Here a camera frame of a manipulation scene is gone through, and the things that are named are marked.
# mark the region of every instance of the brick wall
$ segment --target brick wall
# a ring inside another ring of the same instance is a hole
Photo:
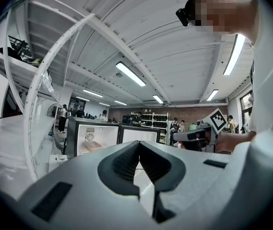
[[[196,123],[197,120],[205,118],[216,108],[219,108],[224,115],[228,115],[227,106],[206,106],[206,107],[173,107],[173,108],[152,108],[152,112],[157,114],[170,114],[170,118],[177,117],[178,121],[184,120],[188,126]],[[131,112],[138,112],[141,109],[137,108],[111,108],[108,113],[108,118],[115,118],[116,121],[122,121],[123,115],[130,115]]]

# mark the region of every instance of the metal rack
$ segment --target metal rack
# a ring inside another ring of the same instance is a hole
[[[147,127],[147,128],[158,128],[160,129],[161,131],[164,131],[165,130],[165,134],[164,133],[160,133],[160,142],[161,144],[166,144],[166,140],[167,140],[167,130],[168,130],[168,120],[169,120],[169,113],[167,114],[155,114],[155,113],[152,113],[152,114],[143,114],[143,117],[148,117],[149,119],[142,119],[143,122],[149,122],[149,124],[151,123],[151,125],[142,125],[142,127]],[[160,117],[160,116],[163,116],[163,117],[166,117],[166,120],[156,120],[156,117]],[[166,126],[164,127],[157,127],[157,126],[154,126],[154,123],[158,123],[158,124],[166,124]]]

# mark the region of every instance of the fluorescent light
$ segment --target fluorescent light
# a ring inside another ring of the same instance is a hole
[[[119,103],[119,104],[122,104],[122,105],[127,105],[127,104],[122,103],[122,102],[119,102],[119,101],[115,101],[115,102],[117,102],[117,103]]]
[[[93,94],[93,95],[96,95],[96,96],[98,96],[98,97],[103,97],[102,95],[100,95],[100,94],[96,94],[96,93],[93,93],[93,92],[90,92],[90,91],[88,91],[88,90],[83,90],[84,92],[86,92],[86,93],[89,93],[89,94]]]
[[[154,98],[157,100],[157,102],[163,104],[162,100],[157,95],[154,95]]]
[[[107,105],[107,104],[104,104],[104,103],[101,103],[101,102],[99,102],[99,104],[101,104],[101,105],[106,105],[106,106],[110,106],[110,105]]]
[[[214,98],[214,96],[217,94],[218,90],[213,90],[212,94],[209,96],[209,98],[207,99],[207,101],[209,102],[210,100],[212,100]]]
[[[89,102],[89,101],[90,101],[90,100],[84,99],[84,98],[79,97],[79,96],[77,96],[76,98],[81,99],[81,100],[84,100],[84,101],[87,101],[87,102]]]
[[[224,71],[224,75],[230,75],[230,73],[232,72],[234,66],[236,65],[237,59],[242,51],[244,42],[245,37],[241,34],[237,34],[234,42],[234,47],[231,52],[230,60],[228,61],[228,64]]]
[[[141,80],[138,76],[135,75],[126,65],[124,65],[121,61],[116,64],[116,67],[121,70],[124,74],[126,74],[129,78],[139,84],[141,87],[146,86],[146,83]]]

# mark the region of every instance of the head-mounted camera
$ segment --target head-mounted camera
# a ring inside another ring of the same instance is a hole
[[[181,21],[181,23],[184,26],[188,26],[189,25],[190,21],[189,21],[188,16],[185,13],[184,9],[178,9],[177,12],[176,12],[176,16],[179,18],[179,20]]]

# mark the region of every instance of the window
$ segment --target window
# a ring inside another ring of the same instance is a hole
[[[243,96],[240,99],[241,102],[241,108],[242,108],[242,121],[243,121],[243,125],[245,125],[251,116],[251,111],[252,111],[252,103],[249,102],[249,98],[252,95],[252,91],[250,91],[248,94],[246,94],[245,96]]]

